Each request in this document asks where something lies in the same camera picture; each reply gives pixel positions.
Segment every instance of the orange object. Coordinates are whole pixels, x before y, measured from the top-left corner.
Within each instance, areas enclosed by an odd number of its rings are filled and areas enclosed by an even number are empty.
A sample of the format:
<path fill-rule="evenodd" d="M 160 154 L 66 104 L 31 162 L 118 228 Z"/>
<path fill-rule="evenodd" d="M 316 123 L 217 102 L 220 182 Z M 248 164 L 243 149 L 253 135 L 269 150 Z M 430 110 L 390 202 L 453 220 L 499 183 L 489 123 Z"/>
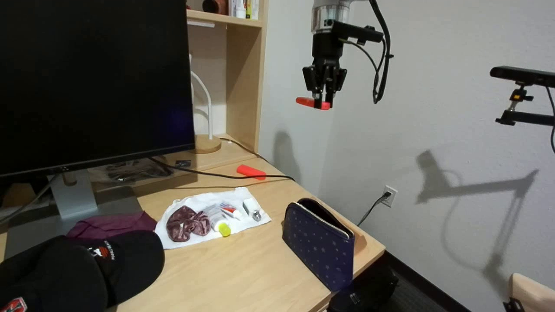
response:
<path fill-rule="evenodd" d="M 314 98 L 310 98 L 310 97 L 297 97 L 297 104 L 314 107 Z M 314 109 L 330 110 L 331 104 L 323 100 L 321 107 L 314 107 Z"/>
<path fill-rule="evenodd" d="M 238 166 L 238 173 L 245 175 L 245 176 L 253 176 L 257 180 L 265 180 L 265 171 L 257 169 L 253 166 L 246 166 L 246 164 L 239 164 Z"/>

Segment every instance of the black monitor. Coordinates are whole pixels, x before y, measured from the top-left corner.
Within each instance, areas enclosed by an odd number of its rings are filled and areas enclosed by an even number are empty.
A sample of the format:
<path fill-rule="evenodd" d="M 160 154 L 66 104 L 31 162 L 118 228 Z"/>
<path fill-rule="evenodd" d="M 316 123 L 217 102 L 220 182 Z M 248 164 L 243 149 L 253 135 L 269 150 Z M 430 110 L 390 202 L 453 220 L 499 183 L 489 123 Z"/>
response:
<path fill-rule="evenodd" d="M 186 19 L 186 0 L 0 0 L 0 180 L 192 149 Z M 90 213 L 52 190 L 61 218 Z"/>

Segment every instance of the blue patterned pouch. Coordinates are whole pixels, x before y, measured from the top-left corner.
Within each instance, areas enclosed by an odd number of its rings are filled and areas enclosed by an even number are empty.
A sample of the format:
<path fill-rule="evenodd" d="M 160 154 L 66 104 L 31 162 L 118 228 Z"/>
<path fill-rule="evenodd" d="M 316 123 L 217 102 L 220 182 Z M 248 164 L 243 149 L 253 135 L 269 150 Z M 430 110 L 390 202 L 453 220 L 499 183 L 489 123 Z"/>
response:
<path fill-rule="evenodd" d="M 317 201 L 288 204 L 283 240 L 330 291 L 352 282 L 354 235 Z"/>

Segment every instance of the wooden desk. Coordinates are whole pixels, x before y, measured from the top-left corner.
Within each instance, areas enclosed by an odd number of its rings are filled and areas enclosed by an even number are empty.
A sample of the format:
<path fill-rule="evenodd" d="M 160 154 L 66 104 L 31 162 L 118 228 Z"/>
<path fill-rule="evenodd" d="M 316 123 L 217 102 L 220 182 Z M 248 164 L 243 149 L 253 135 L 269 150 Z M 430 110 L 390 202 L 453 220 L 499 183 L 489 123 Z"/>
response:
<path fill-rule="evenodd" d="M 205 171 L 234 175 L 238 164 L 264 168 L 279 173 L 265 161 L 224 143 L 217 154 L 203 154 L 198 159 Z M 288 202 L 303 195 L 314 197 L 291 180 L 257 182 L 203 176 L 194 183 L 170 187 L 156 192 L 142 188 L 139 201 L 153 218 L 160 218 L 173 199 L 229 190 L 248 185 L 272 221 L 245 230 L 241 234 L 215 239 L 191 247 L 168 249 L 165 268 L 158 280 L 118 306 L 118 312 L 156 312 L 156 310 L 323 310 L 331 292 L 312 275 L 281 239 L 281 220 Z M 354 273 L 362 272 L 383 251 L 371 235 L 356 232 Z"/>
<path fill-rule="evenodd" d="M 519 272 L 508 280 L 510 298 L 517 298 L 525 312 L 552 312 L 555 310 L 555 289 Z"/>

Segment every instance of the white wall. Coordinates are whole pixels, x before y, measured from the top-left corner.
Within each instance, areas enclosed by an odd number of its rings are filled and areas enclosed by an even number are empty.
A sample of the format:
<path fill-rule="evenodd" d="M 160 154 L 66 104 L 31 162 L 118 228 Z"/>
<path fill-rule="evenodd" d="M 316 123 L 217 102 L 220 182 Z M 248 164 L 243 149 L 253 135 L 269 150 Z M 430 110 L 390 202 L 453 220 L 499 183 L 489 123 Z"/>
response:
<path fill-rule="evenodd" d="M 513 84 L 489 78 L 499 64 L 555 71 L 555 1 L 380 0 L 395 53 L 387 95 L 371 104 L 371 67 L 345 46 L 333 112 L 293 104 L 307 95 L 310 5 L 269 3 L 262 152 L 352 220 L 395 187 L 362 228 L 472 310 L 503 310 L 512 272 L 555 287 L 550 128 L 494 123 Z M 376 26 L 366 1 L 350 12 Z M 552 114 L 546 91 L 529 91 L 522 109 Z"/>

